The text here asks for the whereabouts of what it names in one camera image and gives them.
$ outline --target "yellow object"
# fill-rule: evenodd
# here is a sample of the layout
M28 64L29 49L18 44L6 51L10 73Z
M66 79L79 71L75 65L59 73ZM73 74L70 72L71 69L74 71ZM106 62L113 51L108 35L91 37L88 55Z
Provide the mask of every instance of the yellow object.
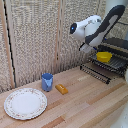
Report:
M56 85L55 88L63 95L68 93L68 90L62 84Z
M111 59L112 54L109 52L98 52L96 56L97 56L97 60L101 62L108 62Z

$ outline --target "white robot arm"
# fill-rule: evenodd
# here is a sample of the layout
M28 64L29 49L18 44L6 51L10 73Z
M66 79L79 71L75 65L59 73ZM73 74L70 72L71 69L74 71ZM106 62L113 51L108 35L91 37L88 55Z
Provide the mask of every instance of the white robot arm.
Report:
M103 20L100 16L93 15L81 22L73 23L70 27L70 34L85 42L81 45L80 51L87 53L93 47L101 44L105 36L123 15L127 4L128 0L107 0Z

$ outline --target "blue cup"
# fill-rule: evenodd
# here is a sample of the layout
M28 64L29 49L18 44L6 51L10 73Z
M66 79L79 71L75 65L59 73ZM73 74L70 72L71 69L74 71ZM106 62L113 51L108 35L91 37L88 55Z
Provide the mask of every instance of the blue cup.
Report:
M44 91L51 91L53 83L53 75L50 73L45 73L42 75L42 89Z

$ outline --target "dish rack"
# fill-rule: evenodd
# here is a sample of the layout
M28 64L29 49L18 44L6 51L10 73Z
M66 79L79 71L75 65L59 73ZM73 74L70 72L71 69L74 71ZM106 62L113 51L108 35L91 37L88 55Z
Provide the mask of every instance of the dish rack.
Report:
M112 58L107 63L100 62L96 57L97 52L110 52ZM81 64L80 70L106 84L109 84L112 79L125 75L128 66L128 41L118 38L107 39L98 46L97 52L87 58L87 63Z

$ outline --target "wooden table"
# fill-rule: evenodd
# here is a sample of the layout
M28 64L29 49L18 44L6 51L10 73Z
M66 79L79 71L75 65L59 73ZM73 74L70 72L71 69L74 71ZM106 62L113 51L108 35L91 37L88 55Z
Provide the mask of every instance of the wooden table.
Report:
M69 93L62 95L55 85L63 84ZM15 120L4 111L4 101L20 88L42 91L48 100L46 110L31 120ZM109 85L79 70L56 74L53 89L45 92L41 80L0 94L0 128L109 128L128 101L128 85L123 78Z

